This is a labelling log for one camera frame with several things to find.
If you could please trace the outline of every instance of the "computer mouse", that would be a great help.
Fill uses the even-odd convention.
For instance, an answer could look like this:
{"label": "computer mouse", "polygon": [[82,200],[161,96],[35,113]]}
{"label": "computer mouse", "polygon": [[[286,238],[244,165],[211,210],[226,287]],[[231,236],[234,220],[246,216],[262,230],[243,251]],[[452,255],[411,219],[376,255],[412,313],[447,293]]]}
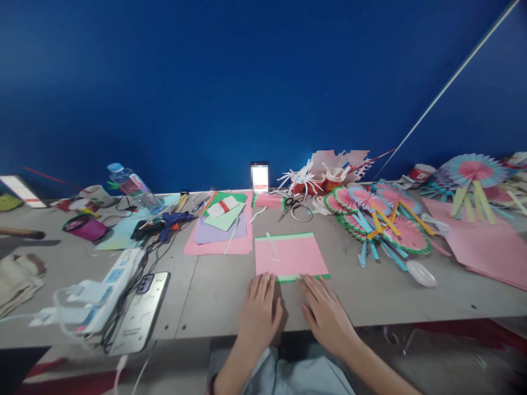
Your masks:
{"label": "computer mouse", "polygon": [[434,288],[437,286],[438,282],[435,280],[434,276],[432,276],[431,273],[419,262],[407,261],[405,265],[412,277],[422,286],[426,288]]}

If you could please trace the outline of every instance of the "beige fabric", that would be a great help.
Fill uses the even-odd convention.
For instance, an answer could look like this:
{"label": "beige fabric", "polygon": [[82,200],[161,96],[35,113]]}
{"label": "beige fabric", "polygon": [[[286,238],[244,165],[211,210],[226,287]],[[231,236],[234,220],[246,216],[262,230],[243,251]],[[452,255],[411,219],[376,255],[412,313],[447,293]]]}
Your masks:
{"label": "beige fabric", "polygon": [[27,302],[44,286],[43,262],[34,254],[10,255],[0,261],[0,318]]}

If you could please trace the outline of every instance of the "plastic bottle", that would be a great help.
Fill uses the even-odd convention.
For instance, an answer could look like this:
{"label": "plastic bottle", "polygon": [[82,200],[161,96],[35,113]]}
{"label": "plastic bottle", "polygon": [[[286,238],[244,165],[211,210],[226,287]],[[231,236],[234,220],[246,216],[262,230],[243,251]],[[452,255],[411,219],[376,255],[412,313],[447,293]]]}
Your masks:
{"label": "plastic bottle", "polygon": [[140,207],[146,207],[152,215],[162,210],[163,204],[132,169],[124,168],[120,163],[112,163],[108,165],[108,170],[111,171],[110,179]]}

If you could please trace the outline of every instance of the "pink paper sheet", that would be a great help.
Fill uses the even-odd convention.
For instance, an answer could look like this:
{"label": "pink paper sheet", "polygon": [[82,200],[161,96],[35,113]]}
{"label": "pink paper sheet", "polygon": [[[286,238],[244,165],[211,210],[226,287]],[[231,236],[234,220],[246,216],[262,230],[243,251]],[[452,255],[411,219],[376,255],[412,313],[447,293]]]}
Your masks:
{"label": "pink paper sheet", "polygon": [[[232,239],[231,246],[229,247],[228,251],[229,255],[244,255],[253,250],[253,225],[249,223],[250,219],[253,217],[253,211],[250,205],[253,200],[253,193],[244,192],[244,194],[248,198],[245,201],[245,208],[243,209],[247,218],[247,221],[245,221],[245,224],[247,226],[247,236],[239,239]],[[227,248],[227,245],[229,243],[228,240],[201,245],[197,244],[194,238],[197,228],[198,221],[196,221],[194,229],[192,229],[192,233],[190,234],[187,244],[183,249],[183,253],[185,255],[210,255],[223,254],[225,252],[225,249]]]}
{"label": "pink paper sheet", "polygon": [[430,214],[450,226],[447,241],[459,263],[467,269],[527,290],[527,244],[506,221],[468,222],[450,218],[451,203],[423,199]]}
{"label": "pink paper sheet", "polygon": [[256,275],[265,272],[276,276],[329,273],[314,235],[300,239],[273,240],[273,244],[276,253],[270,242],[255,241]]}

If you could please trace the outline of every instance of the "blue wall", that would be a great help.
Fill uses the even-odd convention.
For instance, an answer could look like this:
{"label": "blue wall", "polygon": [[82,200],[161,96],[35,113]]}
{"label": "blue wall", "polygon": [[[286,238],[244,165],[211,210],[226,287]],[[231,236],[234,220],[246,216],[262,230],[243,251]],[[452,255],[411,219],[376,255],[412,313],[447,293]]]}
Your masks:
{"label": "blue wall", "polygon": [[250,161],[276,179],[318,149],[375,156],[507,4],[0,0],[0,173],[54,198],[74,190],[22,167],[85,187],[120,161],[168,192],[247,188]]}
{"label": "blue wall", "polygon": [[398,179],[415,163],[440,166],[460,154],[483,153],[501,158],[526,151],[526,67],[527,2],[522,0],[380,176]]}

